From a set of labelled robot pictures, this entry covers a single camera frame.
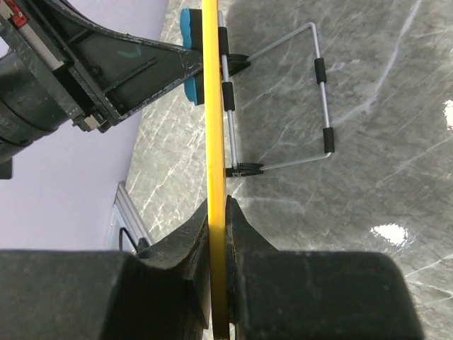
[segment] black cylinder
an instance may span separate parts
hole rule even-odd
[[[0,59],[0,163],[68,119],[15,53]]]

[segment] black cable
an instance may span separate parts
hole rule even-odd
[[[120,228],[120,251],[122,251],[122,234],[126,234],[127,238],[129,239],[130,243],[132,243],[132,246],[134,247],[134,250],[138,253],[139,249],[137,245],[135,244],[134,239],[132,238],[132,235],[129,233],[129,230],[127,230],[124,227]]]

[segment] black rubber sleeve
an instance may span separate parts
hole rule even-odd
[[[333,127],[325,127],[323,129],[324,137],[324,152],[335,152],[335,142],[333,141]]]
[[[222,83],[222,91],[224,94],[224,109],[225,111],[236,110],[234,106],[233,83],[230,81]]]
[[[327,82],[326,66],[324,65],[324,58],[314,60],[314,71],[316,73],[316,82],[319,84],[322,81]]]
[[[219,27],[220,55],[229,55],[228,31],[226,27]]]

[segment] yellow pole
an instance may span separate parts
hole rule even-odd
[[[202,0],[207,220],[210,234],[212,328],[214,339],[229,339],[226,299],[225,155],[220,87],[218,8],[217,0]]]

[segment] blue gripper pad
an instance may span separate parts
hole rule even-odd
[[[203,52],[201,10],[184,8],[180,14],[180,30],[183,47]],[[203,75],[199,73],[184,82],[185,96],[196,106],[205,103]]]

